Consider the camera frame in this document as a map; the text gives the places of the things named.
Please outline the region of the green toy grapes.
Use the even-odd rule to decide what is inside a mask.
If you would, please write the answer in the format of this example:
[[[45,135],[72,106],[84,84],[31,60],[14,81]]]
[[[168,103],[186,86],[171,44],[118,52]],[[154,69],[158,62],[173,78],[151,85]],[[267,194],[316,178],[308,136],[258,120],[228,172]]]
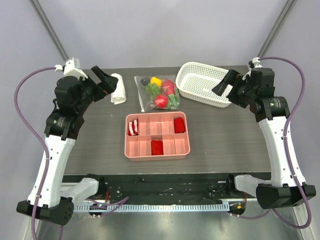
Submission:
[[[146,87],[145,87],[145,91],[147,93],[149,93],[150,95],[153,95],[153,96],[157,96],[161,93],[161,86],[157,86],[156,84],[148,84]]]

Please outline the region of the clear zip top bag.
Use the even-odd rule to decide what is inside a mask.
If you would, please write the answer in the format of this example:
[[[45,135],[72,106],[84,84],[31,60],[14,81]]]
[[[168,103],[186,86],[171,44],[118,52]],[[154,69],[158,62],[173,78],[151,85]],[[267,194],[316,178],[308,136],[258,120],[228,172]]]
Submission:
[[[152,109],[177,110],[180,94],[175,75],[135,76],[141,112]]]

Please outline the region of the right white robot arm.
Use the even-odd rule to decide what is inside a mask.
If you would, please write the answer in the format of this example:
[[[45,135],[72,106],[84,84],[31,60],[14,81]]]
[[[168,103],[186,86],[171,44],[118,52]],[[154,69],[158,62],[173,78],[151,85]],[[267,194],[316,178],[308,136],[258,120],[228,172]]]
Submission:
[[[287,100],[275,96],[275,73],[270,68],[255,67],[242,75],[231,69],[212,92],[221,96],[227,87],[228,100],[242,108],[249,107],[265,139],[270,160],[271,179],[237,175],[226,184],[226,193],[233,198],[243,192],[257,198],[262,209],[296,207],[316,196],[314,185],[306,183],[293,146],[290,128],[285,126],[290,116]]]

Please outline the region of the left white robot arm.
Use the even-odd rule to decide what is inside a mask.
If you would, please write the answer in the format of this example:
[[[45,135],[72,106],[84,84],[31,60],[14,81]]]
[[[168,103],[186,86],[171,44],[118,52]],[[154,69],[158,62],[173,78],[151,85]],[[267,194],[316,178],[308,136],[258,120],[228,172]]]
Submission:
[[[45,137],[34,135],[44,152],[31,193],[17,204],[18,213],[36,219],[65,226],[74,208],[89,198],[102,199],[107,192],[105,178],[87,174],[77,184],[61,191],[66,164],[84,123],[84,113],[93,102],[112,94],[119,79],[108,75],[98,66],[91,68],[100,82],[95,83],[80,69],[56,65],[55,71],[63,72],[54,90],[54,109],[46,119]]]

